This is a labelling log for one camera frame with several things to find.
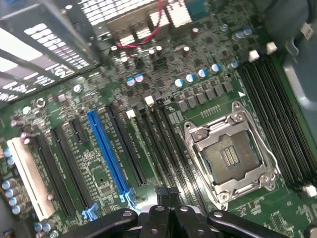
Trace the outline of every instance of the black pcie slot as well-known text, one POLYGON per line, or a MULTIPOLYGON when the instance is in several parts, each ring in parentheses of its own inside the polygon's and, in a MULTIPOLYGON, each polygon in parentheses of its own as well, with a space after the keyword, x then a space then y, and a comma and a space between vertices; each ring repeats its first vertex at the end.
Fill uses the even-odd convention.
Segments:
POLYGON ((72 154, 71 149, 68 146, 66 137, 63 133, 61 126, 55 127, 51 130, 53 138, 59 151, 62 155, 63 161, 65 162, 66 169, 70 175, 70 178, 74 184, 77 195, 80 199, 80 202, 84 209, 89 208, 93 205, 92 198, 87 189, 84 178, 81 175, 80 170, 78 169, 75 158, 72 154))
POLYGON ((195 176, 193 174, 193 171, 191 170, 191 168, 188 166, 188 162, 186 161, 186 155, 184 153, 184 150, 181 148, 179 142, 177 141, 177 138, 176 138, 176 135, 175 135, 175 132, 173 130, 173 127, 170 123, 170 120, 164 110, 164 106, 163 106, 163 102, 162 101, 158 101, 158 104, 160 105, 160 112, 161 112, 161 119, 163 120, 165 126, 166 126, 166 129, 167 129, 167 132, 168 134, 170 135, 169 139, 170 139, 170 142, 175 145, 175 149, 176 149, 176 153, 179 155, 179 162, 180 164, 182 165, 182 167, 187 171, 187 177, 189 179, 189 182, 190 184, 192 185, 193 187, 193 191, 195 193, 195 196, 199 202, 199 205, 201 206, 201 209, 203 210, 203 212, 205 214, 207 214, 208 210, 204 204, 204 200, 203 200, 203 196, 202 194, 200 193, 200 190, 199 190, 199 187, 198 187, 198 184, 196 182, 196 179, 195 179, 195 176))
POLYGON ((298 191, 316 181, 317 162, 270 58, 239 69, 286 184, 298 191))
POLYGON ((85 131, 81 126, 80 120, 78 118, 71 120, 69 124, 74 132, 77 143, 85 143, 88 141, 85 131))
POLYGON ((152 158, 157 158, 158 163, 161 165, 161 168, 162 168, 162 172, 160 173, 161 177, 162 178, 166 177, 166 179, 168 180, 168 183, 172 187, 177 187, 177 184, 172 177, 172 172, 170 171, 168 165, 166 164, 166 161, 164 160, 163 150, 160 147, 160 145, 158 145, 157 143, 156 133, 153 130, 153 127, 151 125, 151 122, 148 119, 148 115, 146 114, 146 111, 141 110, 140 114, 141 114, 142 121, 144 122, 142 124, 144 127, 141 126, 140 123, 138 122, 140 132, 142 133, 144 138, 146 138, 145 131, 149 134, 150 143, 151 143, 149 145, 149 148, 151 148, 151 150, 149 151, 152 152, 152 158))
POLYGON ((75 216, 76 209, 69 196, 68 190, 62 176, 59 173, 58 166, 50 151, 44 135, 40 134, 34 138, 35 147, 40 155, 44 169, 54 189, 55 195, 59 200, 60 207, 65 216, 75 216))
POLYGON ((169 140, 170 136, 167 135, 167 131, 165 130, 164 126, 162 125, 162 121, 161 121, 162 118, 160 116, 159 110, 153 110, 151 112, 151 114, 153 114, 152 119, 153 119, 153 122, 154 122, 156 128, 158 129, 160 136, 164 139, 164 140, 162 140, 162 142, 165 145, 166 152, 168 153, 168 157, 170 158, 170 162, 171 162, 171 164, 176 172, 176 177, 177 177, 178 181, 180 182, 181 187, 184 190, 185 197, 186 197, 188 202, 191 202, 191 204, 194 204, 194 200, 193 200, 193 197, 191 196, 191 193, 187 187, 186 180, 183 177, 183 175, 179 169, 179 165, 178 165, 179 154, 176 154, 177 152, 174 151, 174 148, 172 147, 172 144, 170 143, 170 140, 169 140))
POLYGON ((145 185, 147 183, 147 180, 143 172, 142 166, 140 164, 140 161, 138 159, 138 156, 134 151, 134 148, 130 142, 130 139, 124 126, 121 124, 121 121, 118 118, 117 113, 113 109, 113 106, 111 104, 106 106, 106 112, 110 117, 113 128, 116 132, 116 135, 119 138, 119 142, 128 159, 129 165, 132 169, 133 175, 137 181, 138 186, 145 185))

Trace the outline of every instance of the white pci slot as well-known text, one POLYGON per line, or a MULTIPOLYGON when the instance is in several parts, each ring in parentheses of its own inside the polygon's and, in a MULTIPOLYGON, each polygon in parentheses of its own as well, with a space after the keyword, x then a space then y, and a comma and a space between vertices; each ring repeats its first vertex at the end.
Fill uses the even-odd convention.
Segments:
POLYGON ((28 147, 20 137, 7 141, 7 145, 39 220, 49 218, 55 209, 47 200, 48 192, 28 147))

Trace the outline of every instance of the cable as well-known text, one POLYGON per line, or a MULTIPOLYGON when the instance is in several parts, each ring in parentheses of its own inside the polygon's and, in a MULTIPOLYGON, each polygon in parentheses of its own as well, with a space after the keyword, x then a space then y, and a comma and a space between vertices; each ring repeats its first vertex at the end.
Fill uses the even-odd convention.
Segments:
POLYGON ((161 18, 162 18, 163 9, 164 9, 163 0, 158 0, 158 23, 157 23, 157 25, 155 26, 154 31, 153 31, 150 35, 148 35, 145 39, 143 39, 143 41, 142 41, 141 43, 123 46, 120 42, 118 42, 118 43, 117 43, 117 46, 118 46, 119 48, 136 49, 136 48, 138 48, 139 46, 144 45, 144 44, 146 44, 147 42, 149 42, 150 39, 152 39, 153 36, 156 35, 156 34, 159 32, 159 29, 160 29, 159 24, 160 24, 160 20, 161 20, 161 18))

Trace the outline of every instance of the blue-topped capacitor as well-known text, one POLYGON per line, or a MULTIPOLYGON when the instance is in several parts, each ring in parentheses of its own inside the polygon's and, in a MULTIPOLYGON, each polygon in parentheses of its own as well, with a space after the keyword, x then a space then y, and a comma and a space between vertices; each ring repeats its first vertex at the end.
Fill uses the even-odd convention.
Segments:
POLYGON ((219 73, 220 70, 221 70, 221 65, 218 64, 218 63, 214 63, 214 64, 211 66, 211 72, 212 72, 212 73, 219 73))
POLYGON ((4 152, 3 152, 3 154, 4 154, 4 156, 5 156, 6 158, 8 158, 8 157, 11 156, 11 152, 10 152, 9 149, 5 149, 4 152))
POLYGON ((245 27, 245 28, 243 29, 243 33, 244 33, 246 36, 251 36, 252 33, 253 33, 253 30, 252 30, 251 27, 245 27))
POLYGON ((144 76, 143 76, 143 75, 137 74, 137 75, 135 76, 135 81, 136 81, 137 83, 141 83, 143 80, 144 80, 144 76))
POLYGON ((40 223, 40 222, 35 223, 35 224, 34 224, 34 230, 35 230, 36 232, 41 232, 41 231, 43 230, 43 225, 42 225, 42 223, 40 223))
POLYGON ((184 79, 178 78, 175 80, 174 84, 176 88, 182 88, 184 86, 184 79))
POLYGON ((12 156, 8 157, 7 160, 6 160, 7 164, 8 165, 14 165, 14 159, 12 156))
POLYGON ((134 78, 128 78, 128 79, 127 79, 127 85, 128 85, 129 87, 134 86, 134 84, 135 84, 134 78))
POLYGON ((244 34, 244 31, 243 30, 236 30, 236 32, 233 34, 233 39, 235 41, 239 41, 241 40, 242 38, 245 37, 245 34, 244 34))
POLYGON ((236 69, 239 66, 238 61, 233 60, 229 65, 228 65, 228 69, 236 69))
POLYGON ((9 202, 9 205, 11 207, 13 207, 13 206, 21 203, 22 199, 23 199, 22 195, 16 195, 15 197, 11 197, 8 202, 9 202))
POLYGON ((195 78, 192 74, 187 74, 185 80, 186 80, 186 83, 192 84, 194 82, 195 78))
POLYGON ((8 180, 3 181, 2 188, 3 190, 7 190, 16 185, 16 180, 14 178, 9 178, 8 180))
POLYGON ((206 78, 208 75, 207 70, 205 70, 204 68, 198 70, 198 77, 203 79, 206 78))
POLYGON ((26 205, 25 203, 21 203, 19 205, 15 205, 12 207, 12 213, 14 215, 18 215, 20 214, 24 209, 26 208, 26 205))
POLYGON ((5 191, 5 196, 7 198, 11 198, 15 195, 18 195, 18 193, 19 193, 18 187, 13 187, 13 188, 9 188, 8 190, 5 191))
POLYGON ((55 226, 55 222, 53 220, 48 220, 43 224, 43 231, 50 232, 55 226))

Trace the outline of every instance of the cpu socket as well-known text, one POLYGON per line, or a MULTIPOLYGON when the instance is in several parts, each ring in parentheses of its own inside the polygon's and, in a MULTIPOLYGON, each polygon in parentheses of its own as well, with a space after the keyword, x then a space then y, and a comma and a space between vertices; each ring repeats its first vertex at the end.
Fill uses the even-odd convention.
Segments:
POLYGON ((196 170, 218 209, 265 187, 275 189, 269 150, 251 114, 240 102, 230 114, 203 125, 184 124, 185 143, 196 170))

